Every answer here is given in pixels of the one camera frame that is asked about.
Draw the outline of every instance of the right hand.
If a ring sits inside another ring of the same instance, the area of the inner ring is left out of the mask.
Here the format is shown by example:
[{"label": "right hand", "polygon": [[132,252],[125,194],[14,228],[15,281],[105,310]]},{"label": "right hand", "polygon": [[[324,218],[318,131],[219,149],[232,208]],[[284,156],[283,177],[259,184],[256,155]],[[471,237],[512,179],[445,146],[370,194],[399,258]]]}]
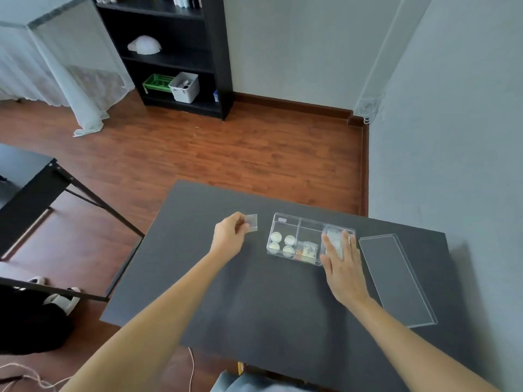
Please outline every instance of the right hand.
[{"label": "right hand", "polygon": [[347,231],[342,232],[343,260],[338,257],[336,248],[329,238],[322,234],[326,255],[321,255],[327,283],[337,301],[352,313],[372,301],[367,291],[365,276],[361,267],[361,255],[356,247],[356,237]]}]

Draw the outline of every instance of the sheer curtain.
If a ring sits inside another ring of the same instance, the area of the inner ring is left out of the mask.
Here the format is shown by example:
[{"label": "sheer curtain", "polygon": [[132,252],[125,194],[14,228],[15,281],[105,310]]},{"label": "sheer curtain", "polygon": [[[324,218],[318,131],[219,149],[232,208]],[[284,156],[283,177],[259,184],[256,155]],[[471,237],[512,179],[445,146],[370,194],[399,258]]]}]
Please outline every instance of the sheer curtain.
[{"label": "sheer curtain", "polygon": [[4,18],[0,27],[0,100],[69,106],[82,127],[75,136],[100,131],[134,84],[92,0],[13,26]]}]

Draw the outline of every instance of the black metal table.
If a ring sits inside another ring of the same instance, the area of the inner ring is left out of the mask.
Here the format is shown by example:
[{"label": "black metal table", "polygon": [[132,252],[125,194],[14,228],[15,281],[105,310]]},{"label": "black metal table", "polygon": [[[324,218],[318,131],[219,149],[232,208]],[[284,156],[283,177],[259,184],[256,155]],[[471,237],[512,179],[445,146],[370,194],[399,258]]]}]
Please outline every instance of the black metal table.
[{"label": "black metal table", "polygon": [[[477,370],[456,270],[441,232],[178,180],[114,290],[101,320],[122,326],[209,250],[214,224],[258,213],[258,231],[218,274],[182,344],[340,391],[407,391],[352,314],[332,296],[321,267],[267,254],[275,212],[397,234],[439,323],[416,333]],[[379,300],[367,273],[371,296]]]},{"label": "black metal table", "polygon": [[[0,277],[0,284],[107,302],[116,283],[118,283],[123,271],[140,245],[144,233],[71,176],[53,157],[0,143],[0,177],[0,257],[3,257],[20,241],[30,227],[50,209],[51,204],[64,191],[108,211],[139,236],[138,242],[114,277],[105,296],[78,293],[5,277]],[[74,186],[87,197],[69,190],[69,185]]]}]

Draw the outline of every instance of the left hand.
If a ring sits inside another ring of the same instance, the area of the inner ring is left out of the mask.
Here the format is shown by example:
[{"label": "left hand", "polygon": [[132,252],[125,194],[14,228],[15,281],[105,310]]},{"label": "left hand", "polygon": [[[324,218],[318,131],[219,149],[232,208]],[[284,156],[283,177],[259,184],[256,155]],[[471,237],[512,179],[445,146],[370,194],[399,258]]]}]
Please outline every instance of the left hand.
[{"label": "left hand", "polygon": [[209,254],[228,262],[239,253],[249,224],[245,223],[245,215],[236,212],[216,224]]}]

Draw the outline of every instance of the shelf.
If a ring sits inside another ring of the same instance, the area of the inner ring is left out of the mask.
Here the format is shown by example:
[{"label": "shelf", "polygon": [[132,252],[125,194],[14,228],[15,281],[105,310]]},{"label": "shelf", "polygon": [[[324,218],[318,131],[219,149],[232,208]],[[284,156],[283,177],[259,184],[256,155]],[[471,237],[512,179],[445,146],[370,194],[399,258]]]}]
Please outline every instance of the shelf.
[{"label": "shelf", "polygon": [[201,9],[177,7],[174,5],[173,0],[123,0],[114,4],[96,3],[96,5],[99,8],[114,9],[117,11],[203,20],[203,11]]},{"label": "shelf", "polygon": [[211,55],[206,51],[179,48],[172,52],[161,50],[154,55],[140,55],[129,51],[126,44],[117,44],[120,57],[125,60],[148,63],[150,65],[172,67],[189,72],[213,74]]},{"label": "shelf", "polygon": [[174,100],[172,93],[149,90],[149,93],[143,93],[142,99],[146,105],[156,105],[168,107],[170,109],[188,111],[190,113],[209,115],[211,117],[222,117],[220,104],[214,101],[212,97],[206,97],[200,93],[193,103],[181,103]]}]

